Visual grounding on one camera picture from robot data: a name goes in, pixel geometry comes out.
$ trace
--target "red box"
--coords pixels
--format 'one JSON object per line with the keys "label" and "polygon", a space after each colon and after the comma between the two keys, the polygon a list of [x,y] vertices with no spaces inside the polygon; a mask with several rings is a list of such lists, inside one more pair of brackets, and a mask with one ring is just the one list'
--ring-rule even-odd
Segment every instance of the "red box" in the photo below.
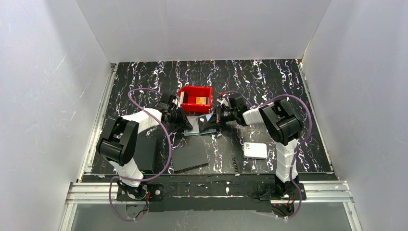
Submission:
{"label": "red box", "polygon": [[[184,86],[178,92],[181,101],[181,107],[185,112],[209,113],[211,109],[212,92],[212,87]],[[195,100],[197,97],[207,97],[207,104],[196,104]]]}

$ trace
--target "black marble tabletop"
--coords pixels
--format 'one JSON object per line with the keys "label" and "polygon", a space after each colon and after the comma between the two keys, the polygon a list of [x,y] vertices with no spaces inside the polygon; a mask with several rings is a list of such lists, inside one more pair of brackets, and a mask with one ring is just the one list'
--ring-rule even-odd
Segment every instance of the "black marble tabletop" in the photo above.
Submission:
{"label": "black marble tabletop", "polygon": [[[296,60],[137,62],[119,63],[106,114],[124,116],[137,112],[136,106],[127,96],[132,89],[153,88],[159,92],[176,94],[185,85],[211,86],[213,106],[216,104],[215,98],[229,90],[242,93],[253,105],[259,105],[285,93],[295,95],[309,105]],[[141,106],[146,107],[154,107],[159,99],[154,92],[146,91],[136,92],[133,97]],[[294,100],[289,102],[307,123],[307,115],[301,105]],[[207,156],[209,162],[206,167],[181,174],[234,173],[232,158],[235,156],[242,165],[243,173],[274,173],[276,170],[275,143],[265,125],[243,127],[231,122],[218,133],[187,137],[180,132],[176,133],[171,125],[167,125],[167,128],[172,140],[171,145],[176,152],[183,152],[186,146],[194,146],[197,152]],[[302,137],[306,134],[306,129],[303,130]],[[156,137],[160,141],[161,147],[155,163],[155,172],[159,172],[168,157],[168,145],[163,131],[159,127],[154,127],[140,135]],[[244,142],[265,143],[268,147],[267,159],[244,158],[242,151]],[[297,170],[332,171],[316,124],[313,124],[311,139],[300,148]],[[172,164],[167,172],[173,174]],[[116,173],[109,163],[96,154],[92,174]]]}

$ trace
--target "white wall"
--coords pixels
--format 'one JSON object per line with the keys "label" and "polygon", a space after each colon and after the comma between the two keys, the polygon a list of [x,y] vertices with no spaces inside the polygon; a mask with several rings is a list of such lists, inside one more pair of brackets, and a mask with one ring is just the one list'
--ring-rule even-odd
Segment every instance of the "white wall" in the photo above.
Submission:
{"label": "white wall", "polygon": [[331,0],[76,0],[112,63],[302,58]]}
{"label": "white wall", "polygon": [[334,171],[364,230],[406,230],[408,2],[333,0],[304,57]]}
{"label": "white wall", "polygon": [[0,230],[58,230],[109,75],[75,0],[0,0]]}

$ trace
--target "white rectangular device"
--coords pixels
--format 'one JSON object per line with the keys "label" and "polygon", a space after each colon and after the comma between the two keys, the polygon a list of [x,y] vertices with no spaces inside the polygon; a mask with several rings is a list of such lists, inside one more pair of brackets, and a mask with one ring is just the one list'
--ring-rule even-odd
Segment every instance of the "white rectangular device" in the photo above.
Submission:
{"label": "white rectangular device", "polygon": [[265,160],[268,157],[267,145],[264,143],[243,143],[243,156],[245,158]]}

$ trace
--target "marble pattern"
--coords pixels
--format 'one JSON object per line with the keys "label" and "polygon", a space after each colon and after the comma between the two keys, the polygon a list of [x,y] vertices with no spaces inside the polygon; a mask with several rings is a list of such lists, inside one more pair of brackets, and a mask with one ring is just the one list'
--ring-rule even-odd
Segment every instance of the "marble pattern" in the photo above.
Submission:
{"label": "marble pattern", "polygon": [[[280,95],[292,94],[308,105],[296,60],[224,60],[224,61],[172,61],[119,63],[114,80],[107,115],[129,115],[137,112],[136,106],[128,99],[128,92],[135,88],[153,88],[160,92],[176,94],[183,86],[212,86],[213,100],[220,93],[236,90],[247,97],[252,105]],[[142,106],[154,107],[159,96],[153,92],[136,92],[133,97]],[[307,115],[299,103],[291,100],[301,119]],[[182,152],[185,145],[195,145],[196,150],[207,155],[209,166],[190,170],[183,174],[234,173],[231,159],[236,156],[244,173],[274,173],[276,169],[275,143],[266,131],[265,125],[240,126],[230,123],[216,134],[184,137],[167,125],[172,147]],[[162,142],[160,155],[156,158],[156,172],[160,171],[168,157],[168,146],[164,133],[159,127],[147,131],[148,137],[157,137]],[[243,157],[244,141],[266,143],[266,160]],[[317,126],[312,128],[311,139],[300,148],[297,169],[300,172],[331,172]],[[172,174],[172,165],[167,170]],[[99,155],[95,155],[92,173],[114,174],[114,169]]]}

